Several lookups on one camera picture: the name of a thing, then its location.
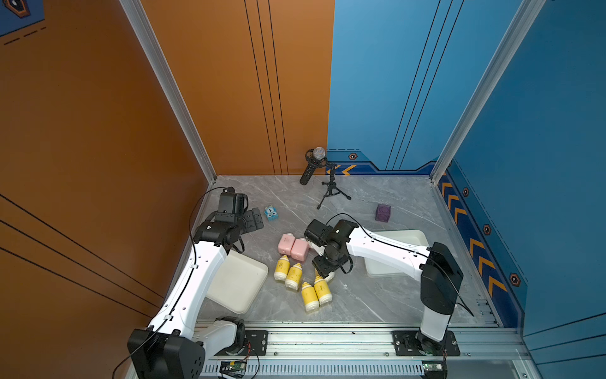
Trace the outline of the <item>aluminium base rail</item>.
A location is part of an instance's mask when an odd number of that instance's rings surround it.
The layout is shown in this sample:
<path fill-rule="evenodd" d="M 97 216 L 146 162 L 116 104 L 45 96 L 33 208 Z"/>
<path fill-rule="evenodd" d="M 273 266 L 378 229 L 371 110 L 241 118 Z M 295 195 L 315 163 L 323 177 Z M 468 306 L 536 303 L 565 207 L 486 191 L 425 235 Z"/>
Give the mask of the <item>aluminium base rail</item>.
<path fill-rule="evenodd" d="M 423 362 L 444 363 L 447 378 L 539 378 L 522 338 L 511 328 L 451 327 L 461 355 L 397 356 L 391 333 L 413 330 L 386 324 L 261 323 L 267 354 L 238 356 L 236 378 L 422 378 Z"/>

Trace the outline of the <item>purple cube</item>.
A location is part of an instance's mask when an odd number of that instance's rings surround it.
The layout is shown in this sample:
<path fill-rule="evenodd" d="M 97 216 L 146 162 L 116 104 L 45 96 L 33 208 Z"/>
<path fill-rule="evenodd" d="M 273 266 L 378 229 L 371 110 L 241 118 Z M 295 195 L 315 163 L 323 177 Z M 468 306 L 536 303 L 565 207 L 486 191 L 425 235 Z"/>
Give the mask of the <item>purple cube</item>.
<path fill-rule="evenodd" d="M 385 204 L 377 205 L 375 220 L 378 222 L 388 223 L 391 218 L 391 206 Z"/>

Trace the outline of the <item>black mounting plate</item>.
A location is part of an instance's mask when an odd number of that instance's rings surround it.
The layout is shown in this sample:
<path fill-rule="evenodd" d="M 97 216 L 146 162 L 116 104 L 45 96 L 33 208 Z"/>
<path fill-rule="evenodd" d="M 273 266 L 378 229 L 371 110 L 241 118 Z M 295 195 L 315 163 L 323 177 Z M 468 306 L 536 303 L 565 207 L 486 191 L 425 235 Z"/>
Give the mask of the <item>black mounting plate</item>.
<path fill-rule="evenodd" d="M 216 356 L 244 356 L 249 354 L 249 348 L 252 348 L 254 355 L 259 357 L 267 354 L 268 331 L 267 330 L 246 330 L 246 336 L 243 342 L 236 343 L 234 347 L 227 347 L 216 354 Z"/>
<path fill-rule="evenodd" d="M 391 333 L 397 356 L 446 357 L 461 355 L 452 331 L 446 331 L 440 342 L 423 335 L 420 330 L 396 330 Z"/>

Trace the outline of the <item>white left storage tray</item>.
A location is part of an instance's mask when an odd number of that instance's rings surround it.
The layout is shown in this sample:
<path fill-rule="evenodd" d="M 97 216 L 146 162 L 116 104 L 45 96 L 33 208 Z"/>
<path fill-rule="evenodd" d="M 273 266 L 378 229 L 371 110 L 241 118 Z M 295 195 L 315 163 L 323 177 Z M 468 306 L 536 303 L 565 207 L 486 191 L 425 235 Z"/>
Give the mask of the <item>white left storage tray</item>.
<path fill-rule="evenodd" d="M 268 267 L 246 255 L 230 253 L 211 282 L 206 298 L 235 314 L 245 314 L 268 277 Z"/>

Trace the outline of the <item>white storage tray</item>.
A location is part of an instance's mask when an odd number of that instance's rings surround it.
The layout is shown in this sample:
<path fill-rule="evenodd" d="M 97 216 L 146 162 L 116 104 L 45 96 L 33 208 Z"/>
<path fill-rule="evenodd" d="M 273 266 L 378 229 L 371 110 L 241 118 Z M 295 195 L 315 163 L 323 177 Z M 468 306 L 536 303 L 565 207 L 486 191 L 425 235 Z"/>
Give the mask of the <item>white storage tray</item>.
<path fill-rule="evenodd" d="M 406 243 L 415 246 L 428 246 L 428 240 L 425 234 L 420 230 L 405 230 L 405 231 L 386 231 L 376 232 L 381 238 L 393 239 L 399 243 Z M 369 258 L 364 258 L 365 268 L 368 276 L 372 278 L 388 277 L 388 276 L 404 276 L 405 273 L 385 265 L 381 262 L 374 261 Z"/>
<path fill-rule="evenodd" d="M 230 253 L 211 282 L 206 298 L 235 314 L 245 314 L 268 277 L 268 267 L 246 255 Z"/>

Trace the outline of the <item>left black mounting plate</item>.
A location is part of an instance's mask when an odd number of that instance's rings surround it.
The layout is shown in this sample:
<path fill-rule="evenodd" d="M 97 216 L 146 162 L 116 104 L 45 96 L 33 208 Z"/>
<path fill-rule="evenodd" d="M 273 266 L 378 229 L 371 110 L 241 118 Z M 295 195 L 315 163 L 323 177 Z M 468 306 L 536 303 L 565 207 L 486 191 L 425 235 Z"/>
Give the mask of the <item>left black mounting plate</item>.
<path fill-rule="evenodd" d="M 236 343 L 234 347 L 227 347 L 216 354 L 216 356 L 244 356 L 249 354 L 249 348 L 252 348 L 254 355 L 259 357 L 267 354 L 268 331 L 267 330 L 246 330 L 246 336 L 243 342 Z"/>

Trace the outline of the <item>green circuit board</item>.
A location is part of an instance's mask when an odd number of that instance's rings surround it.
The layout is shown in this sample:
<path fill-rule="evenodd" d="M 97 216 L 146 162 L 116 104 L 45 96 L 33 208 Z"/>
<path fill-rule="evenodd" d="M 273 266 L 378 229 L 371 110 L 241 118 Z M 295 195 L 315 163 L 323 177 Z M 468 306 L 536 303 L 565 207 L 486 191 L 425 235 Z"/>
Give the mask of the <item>green circuit board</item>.
<path fill-rule="evenodd" d="M 219 372 L 221 374 L 244 375 L 246 373 L 247 362 L 243 360 L 222 361 Z"/>

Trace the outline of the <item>blue owl toy block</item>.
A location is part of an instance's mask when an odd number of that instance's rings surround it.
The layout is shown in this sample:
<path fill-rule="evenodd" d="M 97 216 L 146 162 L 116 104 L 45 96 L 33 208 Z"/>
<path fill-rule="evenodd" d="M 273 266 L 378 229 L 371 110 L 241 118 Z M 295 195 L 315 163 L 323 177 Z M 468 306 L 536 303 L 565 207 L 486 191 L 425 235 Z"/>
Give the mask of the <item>blue owl toy block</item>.
<path fill-rule="evenodd" d="M 264 214 L 267 217 L 268 221 L 279 219 L 279 214 L 276 208 L 272 205 L 269 205 L 264 209 Z"/>

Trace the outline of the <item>pink pencil sharpener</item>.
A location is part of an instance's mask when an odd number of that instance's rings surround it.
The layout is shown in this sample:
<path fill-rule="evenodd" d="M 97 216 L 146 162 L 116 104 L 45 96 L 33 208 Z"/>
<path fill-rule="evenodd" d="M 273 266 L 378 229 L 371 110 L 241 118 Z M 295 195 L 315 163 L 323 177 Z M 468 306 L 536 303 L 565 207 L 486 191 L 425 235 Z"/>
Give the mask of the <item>pink pencil sharpener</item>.
<path fill-rule="evenodd" d="M 309 243 L 305 238 L 297 238 L 290 250 L 290 256 L 297 262 L 304 262 L 309 252 Z"/>
<path fill-rule="evenodd" d="M 290 256 L 292 254 L 292 249 L 296 238 L 291 234 L 283 234 L 278 244 L 278 251 L 281 255 Z"/>

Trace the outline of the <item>white right storage tray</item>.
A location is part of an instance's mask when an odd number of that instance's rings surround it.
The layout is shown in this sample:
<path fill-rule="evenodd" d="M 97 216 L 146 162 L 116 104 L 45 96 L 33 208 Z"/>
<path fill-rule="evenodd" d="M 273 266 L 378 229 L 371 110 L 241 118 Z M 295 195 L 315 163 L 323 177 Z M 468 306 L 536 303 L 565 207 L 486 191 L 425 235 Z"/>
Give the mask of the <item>white right storage tray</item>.
<path fill-rule="evenodd" d="M 428 240 L 425 234 L 420 230 L 405 230 L 405 231 L 386 231 L 376 232 L 381 238 L 393 239 L 399 243 L 406 243 L 415 246 L 428 246 Z M 388 276 L 404 276 L 405 273 L 385 265 L 381 262 L 374 261 L 369 258 L 364 258 L 365 268 L 368 276 L 372 278 L 388 277 Z"/>

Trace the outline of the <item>black microphone tripod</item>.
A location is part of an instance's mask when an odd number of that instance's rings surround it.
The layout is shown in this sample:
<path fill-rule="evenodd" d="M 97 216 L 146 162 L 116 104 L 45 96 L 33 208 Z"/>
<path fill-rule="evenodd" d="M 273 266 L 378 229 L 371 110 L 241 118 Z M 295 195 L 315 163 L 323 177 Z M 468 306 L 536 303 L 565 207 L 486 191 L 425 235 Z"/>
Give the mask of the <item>black microphone tripod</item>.
<path fill-rule="evenodd" d="M 334 197 L 334 196 L 337 196 L 337 195 L 342 195 L 342 196 L 344 196 L 349 201 L 352 199 L 352 197 L 350 197 L 348 194 L 346 194 L 345 192 L 343 192 L 337 186 L 337 183 L 336 183 L 336 168 L 337 168 L 337 165 L 328 162 L 328 163 L 325 164 L 325 167 L 328 169 L 329 181 L 321 183 L 323 186 L 326 186 L 327 189 L 326 189 L 326 192 L 324 193 L 322 199 L 320 200 L 320 203 L 317 205 L 317 210 L 321 209 L 324 201 L 327 198 L 329 198 L 329 197 Z"/>

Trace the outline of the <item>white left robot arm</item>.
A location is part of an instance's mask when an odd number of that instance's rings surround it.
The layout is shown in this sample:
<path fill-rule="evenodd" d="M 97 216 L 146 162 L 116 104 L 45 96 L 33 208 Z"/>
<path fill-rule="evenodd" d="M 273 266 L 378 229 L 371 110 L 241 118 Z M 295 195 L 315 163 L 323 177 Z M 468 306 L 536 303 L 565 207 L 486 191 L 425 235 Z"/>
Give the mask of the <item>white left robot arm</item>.
<path fill-rule="evenodd" d="M 186 267 L 158 314 L 145 329 L 134 329 L 129 360 L 139 378 L 198 378 L 207 358 L 246 350 L 246 327 L 236 317 L 217 319 L 195 340 L 202 303 L 220 266 L 244 234 L 264 226 L 258 208 L 211 213 L 193 234 Z"/>

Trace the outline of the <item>right small circuit board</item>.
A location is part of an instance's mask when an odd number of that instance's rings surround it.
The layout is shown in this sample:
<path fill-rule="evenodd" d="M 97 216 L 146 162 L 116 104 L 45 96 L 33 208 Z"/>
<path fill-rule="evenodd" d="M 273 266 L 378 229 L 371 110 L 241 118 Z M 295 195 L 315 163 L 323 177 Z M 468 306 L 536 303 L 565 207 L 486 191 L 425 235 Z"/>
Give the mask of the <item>right small circuit board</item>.
<path fill-rule="evenodd" d="M 446 379 L 448 377 L 448 366 L 444 363 L 423 362 L 424 373 L 421 375 L 424 379 Z"/>

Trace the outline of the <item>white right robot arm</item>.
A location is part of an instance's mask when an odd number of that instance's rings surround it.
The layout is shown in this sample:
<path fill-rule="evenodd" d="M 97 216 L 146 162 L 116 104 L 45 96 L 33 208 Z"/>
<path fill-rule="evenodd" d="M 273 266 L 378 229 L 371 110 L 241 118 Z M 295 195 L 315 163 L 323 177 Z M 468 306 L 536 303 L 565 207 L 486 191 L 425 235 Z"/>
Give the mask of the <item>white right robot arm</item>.
<path fill-rule="evenodd" d="M 329 226 L 313 220 L 304 237 L 323 250 L 314 257 L 312 265 L 323 277 L 353 264 L 353 256 L 364 257 L 388 265 L 418 281 L 424 305 L 418 331 L 406 338 L 396 337 L 419 355 L 446 355 L 448 324 L 459 301 L 463 273 L 451 251 L 443 243 L 432 246 L 410 245 L 377 235 L 357 222 L 340 220 Z"/>

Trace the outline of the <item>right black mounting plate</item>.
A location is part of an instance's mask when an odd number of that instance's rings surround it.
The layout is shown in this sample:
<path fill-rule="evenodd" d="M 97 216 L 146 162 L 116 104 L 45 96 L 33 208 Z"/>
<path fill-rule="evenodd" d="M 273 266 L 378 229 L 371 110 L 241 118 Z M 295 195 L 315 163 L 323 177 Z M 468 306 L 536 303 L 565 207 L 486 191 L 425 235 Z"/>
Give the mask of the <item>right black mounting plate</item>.
<path fill-rule="evenodd" d="M 446 357 L 461 355 L 452 331 L 446 331 L 440 342 L 423 335 L 420 330 L 396 330 L 391 333 L 397 356 Z"/>

